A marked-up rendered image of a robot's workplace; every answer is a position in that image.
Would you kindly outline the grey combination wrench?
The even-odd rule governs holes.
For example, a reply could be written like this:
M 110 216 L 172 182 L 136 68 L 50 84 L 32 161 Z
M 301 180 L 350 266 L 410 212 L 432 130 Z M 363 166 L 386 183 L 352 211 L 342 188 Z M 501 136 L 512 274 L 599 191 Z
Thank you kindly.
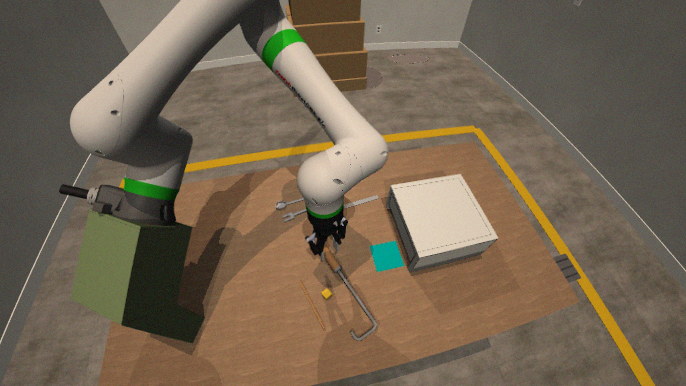
M 303 213 L 303 212 L 305 212 L 305 211 L 306 211 L 306 209 L 304 209 L 304 210 L 302 210 L 302 211 L 299 211 L 299 212 L 297 212 L 297 213 L 294 213 L 294 214 L 293 214 L 293 213 L 286 214 L 286 215 L 284 215 L 284 218 L 287 217 L 287 216 L 290 216 L 290 218 L 285 219 L 285 221 L 289 221 L 289 220 L 291 220 L 291 219 L 294 219 L 294 216 L 295 216 L 295 215 L 298 215 L 298 214 Z

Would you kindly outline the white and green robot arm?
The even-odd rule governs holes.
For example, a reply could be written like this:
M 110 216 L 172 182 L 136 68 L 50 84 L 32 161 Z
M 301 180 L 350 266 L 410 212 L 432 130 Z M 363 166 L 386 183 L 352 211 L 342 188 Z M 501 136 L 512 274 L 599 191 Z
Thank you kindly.
M 238 24 L 249 46 L 335 145 L 304 161 L 297 186 L 313 226 L 338 226 L 344 195 L 384 166 L 388 146 L 327 75 L 279 0 L 180 0 L 71 113 L 72 135 L 84 150 L 128 165 L 124 188 L 62 184 L 59 192 L 87 199 L 92 211 L 175 225 L 174 202 L 193 137 L 159 114 L 198 62 Z

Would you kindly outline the teal square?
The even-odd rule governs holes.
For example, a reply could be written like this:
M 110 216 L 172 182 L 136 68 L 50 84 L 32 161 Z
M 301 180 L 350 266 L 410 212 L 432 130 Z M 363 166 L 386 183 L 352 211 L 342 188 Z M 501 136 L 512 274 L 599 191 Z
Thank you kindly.
M 396 241 L 370 246 L 377 272 L 404 266 Z

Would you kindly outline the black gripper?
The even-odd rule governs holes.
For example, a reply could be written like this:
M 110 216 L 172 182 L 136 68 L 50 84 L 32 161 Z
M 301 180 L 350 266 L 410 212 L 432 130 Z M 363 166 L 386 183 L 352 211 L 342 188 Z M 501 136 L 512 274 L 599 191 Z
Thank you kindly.
M 341 223 L 341 224 L 340 224 L 340 223 Z M 311 251 L 313 252 L 313 254 L 314 254 L 314 255 L 319 254 L 319 256 L 320 256 L 320 258 L 322 259 L 322 261 L 325 260 L 325 258 L 324 258 L 324 252 L 323 252 L 325 242 L 327 241 L 327 237 L 330 236 L 330 235 L 332 235 L 332 234 L 334 234 L 333 236 L 335 236 L 334 238 L 336 239 L 336 240 L 335 240 L 335 239 L 333 238 L 333 247 L 335 248 L 335 250 L 336 250 L 337 252 L 339 252 L 339 245 L 338 245 L 338 244 L 341 244 L 341 243 L 342 243 L 341 240 L 340 240 L 341 238 L 342 238 L 342 239 L 345 238 L 346 225 L 347 225 L 348 221 L 347 221 L 347 219 L 343 216 L 342 221 L 341 221 L 340 223 L 338 224 L 338 226 L 336 226 L 336 227 L 334 227 L 334 228 L 331 228 L 331 229 L 327 229 L 327 230 L 318 229 L 318 228 L 316 228 L 316 227 L 313 226 L 313 229 L 314 229 L 314 230 L 313 230 L 313 234 L 312 234 L 311 236 L 306 236 L 306 237 L 305 237 L 305 239 L 306 239 L 306 241 L 308 242 L 308 244 L 309 244 L 309 246 L 310 246 L 310 249 L 311 249 Z M 338 234 L 337 234 L 337 231 L 338 231 Z M 341 233 L 341 234 L 340 234 L 340 233 Z M 321 236 L 321 235 L 323 235 L 323 236 Z M 315 238 L 317 238 L 317 243 L 316 243 L 316 245 L 315 245 Z M 318 238 L 320 238 L 320 239 L 318 239 Z M 336 241 L 337 241 L 337 242 L 336 242 Z M 324 242 L 324 243 L 323 243 L 323 242 Z M 312 246 L 312 247 L 311 247 L 311 246 Z M 338 247 L 338 249 L 337 249 L 337 247 Z

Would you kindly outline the grey metal spoon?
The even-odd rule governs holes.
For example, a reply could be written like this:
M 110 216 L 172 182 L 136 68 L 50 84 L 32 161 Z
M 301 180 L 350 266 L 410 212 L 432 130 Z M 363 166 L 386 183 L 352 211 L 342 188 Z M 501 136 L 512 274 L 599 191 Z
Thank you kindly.
M 288 202 L 288 203 L 286 203 L 285 201 L 282 200 L 282 201 L 277 202 L 278 204 L 276 203 L 275 206 L 276 206 L 277 209 L 280 210 L 280 209 L 284 209 L 288 204 L 292 204 L 292 203 L 299 202 L 299 201 L 302 201 L 302 200 L 304 200 L 304 198 L 301 198 L 301 199 L 298 199 L 298 200 L 294 200 L 294 201 L 291 201 L 291 202 Z

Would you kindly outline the grey flat bar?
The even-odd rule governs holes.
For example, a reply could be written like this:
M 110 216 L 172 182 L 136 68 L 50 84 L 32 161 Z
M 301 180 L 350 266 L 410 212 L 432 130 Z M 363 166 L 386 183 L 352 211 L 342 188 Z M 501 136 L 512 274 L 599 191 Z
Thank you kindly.
M 369 201 L 372 201 L 372 200 L 376 200 L 376 199 L 379 199 L 377 195 L 372 196 L 372 197 L 368 197 L 368 198 L 365 198 L 365 199 L 362 199 L 362 200 L 358 200 L 358 201 L 355 201 L 355 202 L 352 202 L 352 203 L 345 204 L 344 207 L 345 207 L 345 208 L 349 208 L 349 207 L 353 207 L 353 206 L 356 206 L 356 205 L 359 205 L 359 204 L 362 204 L 362 203 L 366 203 L 366 202 L 369 202 Z

